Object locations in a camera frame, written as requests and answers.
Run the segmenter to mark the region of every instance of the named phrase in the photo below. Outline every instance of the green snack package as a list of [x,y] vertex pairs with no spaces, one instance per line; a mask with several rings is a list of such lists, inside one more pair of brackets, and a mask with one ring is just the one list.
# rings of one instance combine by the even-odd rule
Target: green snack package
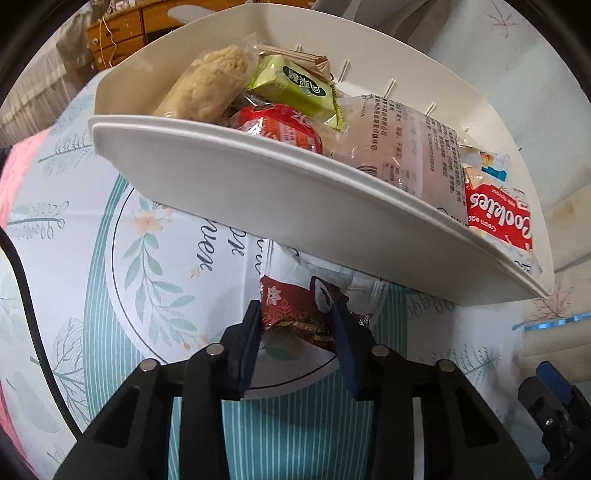
[[262,58],[258,73],[246,87],[275,103],[284,103],[304,115],[340,130],[343,116],[335,90],[281,55]]

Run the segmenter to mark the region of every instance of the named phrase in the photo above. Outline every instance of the candy wrapper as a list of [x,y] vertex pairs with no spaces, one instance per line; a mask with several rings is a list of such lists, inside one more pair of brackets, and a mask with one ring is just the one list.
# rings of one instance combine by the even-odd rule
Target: candy wrapper
[[468,228],[495,245],[533,277],[541,274],[531,236],[530,207],[525,194],[470,165],[466,178]]
[[487,153],[478,148],[460,146],[462,163],[481,169],[500,181],[507,180],[511,158],[507,153]]
[[263,328],[288,329],[325,350],[335,351],[327,314],[344,298],[360,324],[381,308],[385,282],[265,240],[261,269]]
[[375,95],[339,101],[346,126],[333,158],[420,198],[467,225],[456,133]]
[[271,102],[291,105],[330,127],[342,126],[333,87],[281,55],[263,57],[247,89]]
[[289,105],[247,106],[234,115],[229,127],[263,135],[322,154],[322,141],[306,117]]

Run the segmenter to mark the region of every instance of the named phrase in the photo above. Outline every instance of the bread roll in plastic bag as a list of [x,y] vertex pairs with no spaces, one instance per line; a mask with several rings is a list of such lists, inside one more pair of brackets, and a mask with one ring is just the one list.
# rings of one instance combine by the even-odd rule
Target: bread roll in plastic bag
[[255,34],[238,44],[202,54],[183,72],[155,116],[216,122],[256,72]]

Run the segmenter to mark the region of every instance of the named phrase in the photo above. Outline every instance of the snack package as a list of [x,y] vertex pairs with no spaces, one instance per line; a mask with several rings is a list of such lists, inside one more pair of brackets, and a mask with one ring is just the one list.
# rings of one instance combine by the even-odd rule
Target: snack package
[[533,277],[541,274],[533,252],[530,207],[525,194],[477,167],[462,165],[468,228],[495,245]]
[[462,147],[460,145],[462,163],[480,168],[482,171],[501,181],[507,180],[507,169],[511,158],[507,153],[487,153],[477,148]]
[[286,50],[284,48],[271,47],[270,45],[261,45],[261,51],[266,55],[281,55],[285,59],[306,69],[312,75],[323,79],[328,84],[333,81],[333,75],[330,72],[330,62],[325,56],[314,55],[305,51]]
[[169,91],[155,116],[216,122],[256,72],[256,35],[195,59]]
[[289,105],[247,106],[229,126],[251,135],[263,135],[322,155],[322,141],[306,117]]
[[291,105],[330,127],[342,126],[333,87],[281,55],[263,57],[247,89],[271,102]]
[[327,314],[345,298],[351,315],[369,326],[382,306],[385,282],[265,240],[261,269],[263,329],[289,329],[325,350],[335,351]]
[[401,103],[375,95],[339,102],[346,126],[333,154],[467,225],[456,133]]

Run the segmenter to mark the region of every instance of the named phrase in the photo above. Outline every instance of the wooden cabinet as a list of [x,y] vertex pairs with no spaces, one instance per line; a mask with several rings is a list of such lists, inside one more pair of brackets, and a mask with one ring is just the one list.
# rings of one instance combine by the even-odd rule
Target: wooden cabinet
[[142,33],[142,17],[139,10],[110,17],[105,22],[91,25],[86,31],[89,47],[93,52],[100,51],[101,45],[104,50],[105,47],[113,46],[113,43],[137,37]]
[[[197,5],[220,11],[241,5],[245,0],[136,0],[137,4],[108,16],[86,29],[88,45],[99,70],[115,66],[150,41],[180,27],[168,16],[168,10],[179,5]],[[273,3],[310,8],[309,0],[273,0]]]
[[103,48],[102,53],[100,51],[95,53],[96,66],[99,70],[104,70],[110,66],[115,66],[118,63],[124,61],[130,55],[133,55],[139,49],[145,46],[144,37],[130,38],[124,40],[116,45]]

